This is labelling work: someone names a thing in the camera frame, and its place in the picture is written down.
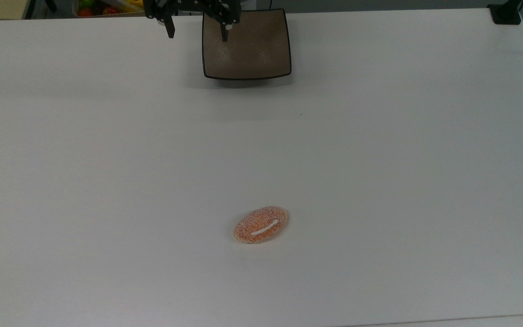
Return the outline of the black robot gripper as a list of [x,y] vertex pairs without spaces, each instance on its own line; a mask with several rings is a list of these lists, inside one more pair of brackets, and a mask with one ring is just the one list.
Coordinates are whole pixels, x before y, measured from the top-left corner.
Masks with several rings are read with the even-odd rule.
[[241,20],[238,0],[144,0],[147,18],[162,21],[169,39],[174,39],[176,27],[172,17],[177,12],[199,12],[218,21],[222,42],[228,41],[229,30]]

